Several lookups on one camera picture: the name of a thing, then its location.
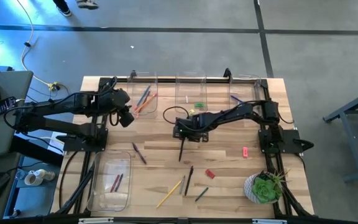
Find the pink eraser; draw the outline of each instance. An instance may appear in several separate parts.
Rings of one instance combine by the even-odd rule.
[[[248,148],[247,147],[243,147],[242,148],[242,156],[244,158],[247,158],[248,157]]]

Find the potted plant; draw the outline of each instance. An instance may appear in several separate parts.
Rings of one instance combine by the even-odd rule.
[[[286,175],[272,174],[262,171],[247,178],[244,183],[244,192],[254,203],[274,203],[283,194],[281,182]]]

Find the wooden table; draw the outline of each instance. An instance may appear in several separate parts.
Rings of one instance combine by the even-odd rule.
[[[84,77],[81,91],[98,89],[100,77]],[[268,88],[273,101],[279,102],[279,111],[283,119],[292,120],[290,105],[284,81],[270,78]],[[216,112],[229,108],[228,93],[238,86],[228,84],[207,84],[208,110]],[[126,83],[117,87],[126,90]],[[252,98],[252,85],[240,86],[249,92]],[[137,119],[129,127],[109,124],[107,151],[127,151],[132,157],[131,187],[127,207],[121,212],[93,212],[92,216],[114,217],[192,217],[192,218],[273,218],[270,204],[257,205],[244,194],[244,181],[252,174],[266,170],[264,155],[259,149],[257,131],[259,125],[250,120],[240,120],[219,126],[209,133],[209,142],[186,142],[181,162],[178,162],[180,141],[172,138],[173,125],[162,118],[164,109],[175,105],[175,84],[158,84],[158,114],[155,119]],[[167,118],[173,119],[177,112],[167,112]],[[90,122],[84,116],[75,116],[74,123]],[[292,124],[280,122],[284,129],[293,128]],[[144,165],[132,148],[135,142],[147,160]],[[242,148],[248,147],[249,156],[242,157]],[[65,156],[60,174],[70,154]],[[63,203],[78,185],[84,153],[79,152],[67,169],[63,183]],[[290,170],[286,178],[288,187],[310,213],[313,213],[305,170],[301,160],[292,154],[282,154],[285,170]],[[184,175],[190,167],[195,170],[191,178],[187,196],[179,195],[176,190],[165,203],[156,205]],[[215,173],[215,178],[206,176],[205,170]],[[58,210],[58,186],[55,191],[52,212]],[[195,203],[195,198],[205,189],[209,190]],[[86,188],[81,211],[86,207],[88,196]]]

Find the yellow pencil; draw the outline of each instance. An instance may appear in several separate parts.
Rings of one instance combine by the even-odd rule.
[[[167,196],[165,196],[165,198],[162,199],[162,201],[159,203],[159,205],[157,205],[157,208],[159,208],[159,206],[160,206],[161,204],[163,204],[164,201],[165,201],[169,196],[171,196],[171,194],[173,193],[173,191],[175,191],[175,189],[178,188],[178,186],[180,185],[181,182],[182,182],[182,180],[179,181],[179,183],[176,184],[176,186],[174,186],[174,187],[172,188],[172,190],[167,194]]]
[[[150,99],[148,99],[146,102],[144,102],[138,108],[136,108],[135,113],[138,113],[140,109],[142,109],[144,106],[146,106],[148,103],[150,103],[150,101],[152,101],[153,98],[156,97],[156,96],[157,96],[157,93],[154,93],[154,95],[152,95],[152,97],[150,97]]]

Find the white pot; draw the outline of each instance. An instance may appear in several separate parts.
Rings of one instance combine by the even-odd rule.
[[[258,197],[254,193],[252,193],[252,186],[254,184],[254,180],[258,175],[259,174],[251,175],[244,182],[244,193],[246,193],[247,198],[249,200],[251,200],[251,202],[254,202],[254,203],[261,203],[259,201]],[[266,203],[275,203],[275,202],[277,202],[277,200],[274,200],[274,201],[271,201],[271,202],[266,202]]]

